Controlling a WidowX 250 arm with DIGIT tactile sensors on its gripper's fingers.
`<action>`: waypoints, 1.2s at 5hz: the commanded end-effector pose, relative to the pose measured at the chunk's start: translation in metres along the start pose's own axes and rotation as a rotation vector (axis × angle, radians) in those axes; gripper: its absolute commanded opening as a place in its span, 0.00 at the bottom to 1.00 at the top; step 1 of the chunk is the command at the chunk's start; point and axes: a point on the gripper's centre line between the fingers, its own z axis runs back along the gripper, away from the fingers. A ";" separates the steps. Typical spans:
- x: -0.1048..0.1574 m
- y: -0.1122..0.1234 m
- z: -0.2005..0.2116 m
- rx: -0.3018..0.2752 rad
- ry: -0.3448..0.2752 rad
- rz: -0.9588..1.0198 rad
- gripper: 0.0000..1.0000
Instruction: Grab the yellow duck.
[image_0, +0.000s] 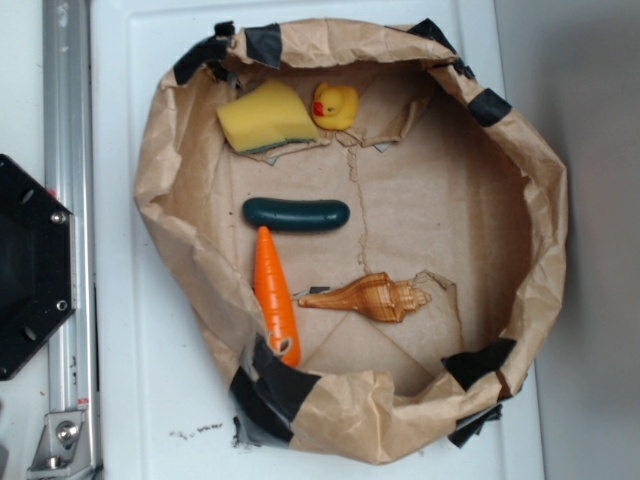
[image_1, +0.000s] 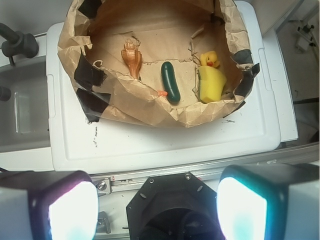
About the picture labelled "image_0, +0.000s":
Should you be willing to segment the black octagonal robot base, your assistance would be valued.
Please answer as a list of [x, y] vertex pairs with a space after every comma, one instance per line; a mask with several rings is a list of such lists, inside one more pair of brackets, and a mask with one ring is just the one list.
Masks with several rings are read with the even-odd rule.
[[33, 358], [75, 310], [73, 214], [1, 156], [1, 379]]

